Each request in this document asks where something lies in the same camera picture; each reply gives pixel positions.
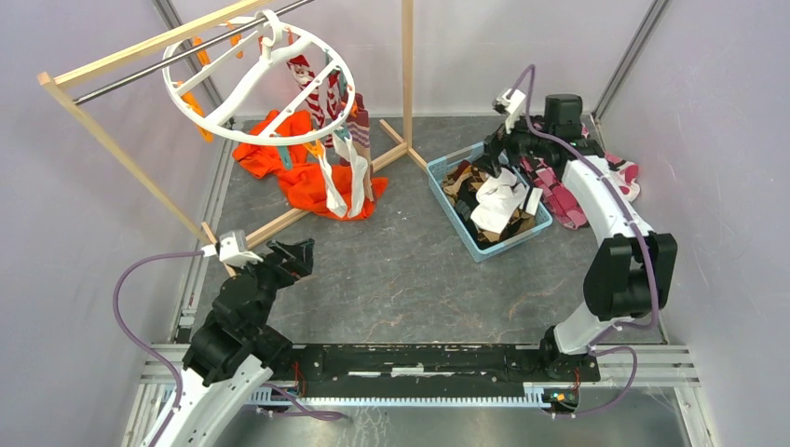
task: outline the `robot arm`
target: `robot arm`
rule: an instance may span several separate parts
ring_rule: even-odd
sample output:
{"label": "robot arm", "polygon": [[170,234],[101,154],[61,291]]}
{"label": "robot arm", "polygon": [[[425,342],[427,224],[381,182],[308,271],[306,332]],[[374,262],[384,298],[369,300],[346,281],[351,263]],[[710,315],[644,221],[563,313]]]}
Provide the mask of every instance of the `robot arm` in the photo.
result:
{"label": "robot arm", "polygon": [[223,284],[184,355],[180,408],[170,410],[172,393],[142,447],[214,445],[253,391],[272,377],[272,368],[282,366],[292,343],[266,321],[277,290],[312,273],[314,244],[313,239],[294,245],[269,241],[272,252],[262,258],[247,250],[243,232],[234,231],[203,248],[238,274]]}
{"label": "robot arm", "polygon": [[[584,303],[568,319],[550,328],[541,342],[550,364],[558,359],[567,363],[569,357],[586,355],[590,343],[610,327],[618,328],[616,323],[632,321],[650,313],[647,268],[631,221],[623,216],[620,204],[605,187],[604,180],[610,184],[614,181],[604,159],[604,151],[597,142],[582,135],[581,97],[549,95],[546,97],[546,115],[537,119],[542,132],[576,147],[585,160],[576,159],[560,144],[532,133],[521,108],[524,94],[515,90],[508,99],[508,93],[510,90],[505,90],[494,101],[495,110],[507,117],[504,126],[486,138],[485,156],[479,167],[491,175],[498,175],[498,155],[502,151],[506,152],[515,168],[523,156],[540,157],[562,177],[565,187],[573,193],[598,242],[598,252],[584,278]],[[585,165],[585,161],[592,163],[603,176],[599,178]],[[656,234],[633,210],[619,188],[615,190],[646,240],[659,293],[659,308],[663,308],[672,282],[677,244],[670,234]]]}
{"label": "robot arm", "polygon": [[[587,159],[613,182],[602,157],[587,156]],[[598,241],[598,252],[584,278],[584,303],[554,329],[559,352],[575,355],[586,353],[590,342],[613,324],[647,315],[651,303],[647,271],[633,229],[603,182],[580,160],[573,160],[566,165],[563,184],[584,210]],[[647,241],[659,289],[659,308],[663,308],[672,281],[677,244],[672,235],[657,235],[619,189],[617,194]]]}

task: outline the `red wire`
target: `red wire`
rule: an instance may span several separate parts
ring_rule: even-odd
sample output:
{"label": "red wire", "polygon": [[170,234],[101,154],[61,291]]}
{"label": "red wire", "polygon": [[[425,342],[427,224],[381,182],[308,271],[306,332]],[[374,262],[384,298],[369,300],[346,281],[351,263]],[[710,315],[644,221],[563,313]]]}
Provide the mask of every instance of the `red wire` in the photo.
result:
{"label": "red wire", "polygon": [[[302,384],[302,390],[299,391],[299,384]],[[305,380],[305,376],[299,371],[299,362],[295,361],[293,363],[293,381],[296,383],[296,390],[299,391],[299,397],[303,398],[307,393],[307,380]]]}

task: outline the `gray mat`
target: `gray mat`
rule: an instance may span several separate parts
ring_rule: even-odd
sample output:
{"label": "gray mat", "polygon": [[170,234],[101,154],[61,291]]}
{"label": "gray mat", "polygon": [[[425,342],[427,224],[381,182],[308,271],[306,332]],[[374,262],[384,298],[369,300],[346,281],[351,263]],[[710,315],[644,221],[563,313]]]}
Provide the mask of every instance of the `gray mat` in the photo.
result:
{"label": "gray mat", "polygon": [[[388,122],[401,130],[399,118]],[[415,149],[431,161],[479,142],[500,122],[497,116],[416,118]],[[374,156],[395,145],[377,123],[371,140]],[[378,175],[389,185],[368,220],[310,214],[276,235],[286,243],[316,239],[313,275],[282,291],[269,319],[293,341],[536,343],[582,302],[581,283],[596,250],[589,228],[555,223],[476,264],[408,156]],[[276,179],[257,180],[236,165],[219,232],[250,233],[288,209]],[[219,263],[209,266],[196,328],[226,279]],[[661,335],[626,332],[612,341],[657,343]]]}

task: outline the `hanging rod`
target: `hanging rod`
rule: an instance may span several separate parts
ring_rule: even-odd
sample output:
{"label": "hanging rod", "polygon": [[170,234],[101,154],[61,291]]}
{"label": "hanging rod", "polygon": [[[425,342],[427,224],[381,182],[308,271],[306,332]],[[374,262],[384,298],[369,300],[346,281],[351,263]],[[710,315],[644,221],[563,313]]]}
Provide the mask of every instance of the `hanging rod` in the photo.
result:
{"label": "hanging rod", "polygon": [[[287,13],[289,13],[289,12],[299,8],[299,7],[303,7],[304,5],[306,5],[308,3],[312,3],[313,1],[315,1],[315,0],[299,0],[299,1],[293,2],[293,3],[291,3],[290,5],[288,5],[286,7],[282,7],[280,9],[278,9],[277,11],[275,11],[275,14],[277,14],[278,16],[281,16],[283,14],[287,14]],[[80,104],[83,104],[85,102],[88,102],[88,101],[91,101],[91,100],[95,100],[96,98],[99,98],[100,96],[103,96],[103,95],[105,95],[105,94],[107,94],[107,93],[109,93],[109,92],[111,92],[111,91],[113,91],[113,90],[115,90],[117,88],[122,88],[122,87],[126,86],[127,84],[131,84],[132,82],[134,82],[134,81],[136,81],[138,79],[142,79],[142,78],[150,75],[151,73],[153,73],[155,71],[158,71],[158,70],[161,70],[161,69],[163,69],[163,68],[165,68],[167,66],[173,65],[175,62],[180,61],[180,60],[182,60],[184,58],[188,58],[190,55],[198,53],[198,52],[200,52],[200,51],[202,51],[202,50],[204,50],[204,49],[206,49],[208,47],[213,47],[214,45],[217,45],[220,42],[224,42],[225,40],[229,39],[233,35],[236,35],[236,34],[239,34],[239,33],[244,33],[245,31],[249,31],[252,28],[255,28],[256,26],[262,25],[262,24],[264,24],[266,22],[268,22],[268,19],[266,17],[262,17],[260,19],[252,20],[249,23],[241,25],[241,26],[239,26],[238,28],[236,28],[234,30],[228,31],[227,33],[220,34],[220,35],[218,35],[218,36],[216,36],[216,37],[214,37],[212,39],[209,39],[209,40],[207,40],[206,42],[203,42],[200,45],[195,45],[194,47],[189,48],[187,51],[182,51],[182,52],[180,52],[178,54],[170,56],[167,59],[163,59],[162,61],[159,61],[159,62],[157,62],[157,63],[155,63],[155,64],[153,64],[153,65],[151,65],[149,67],[143,68],[139,72],[130,74],[130,75],[126,76],[126,77],[118,79],[115,82],[107,84],[106,86],[104,86],[102,88],[97,88],[97,89],[91,91],[90,93],[75,99],[74,102],[75,102],[76,105],[80,105]]]}

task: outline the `white cloth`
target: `white cloth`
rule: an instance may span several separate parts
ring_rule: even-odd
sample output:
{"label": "white cloth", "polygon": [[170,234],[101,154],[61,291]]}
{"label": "white cloth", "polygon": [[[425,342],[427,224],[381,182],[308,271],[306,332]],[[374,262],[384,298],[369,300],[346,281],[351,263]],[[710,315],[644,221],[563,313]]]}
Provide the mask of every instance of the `white cloth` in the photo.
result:
{"label": "white cloth", "polygon": [[334,151],[341,157],[348,160],[351,165],[351,210],[348,217],[356,217],[362,212],[362,205],[365,204],[365,173],[368,171],[368,160],[364,156],[357,155],[351,137],[340,138],[332,133],[332,143]]}
{"label": "white cloth", "polygon": [[332,165],[330,165],[329,160],[326,159],[326,152],[322,152],[321,156],[318,156],[317,159],[319,160],[321,175],[323,175],[323,182],[326,186],[326,208],[335,216],[343,217],[346,215],[348,206],[343,196],[337,192],[334,182],[332,182]]}
{"label": "white cloth", "polygon": [[[534,203],[537,208],[540,200],[537,191],[539,189],[533,189],[527,205]],[[478,228],[499,234],[508,225],[513,212],[523,206],[527,193],[527,187],[519,182],[515,174],[503,169],[499,177],[489,177],[477,191],[475,198],[479,205],[472,210],[470,217]]]}

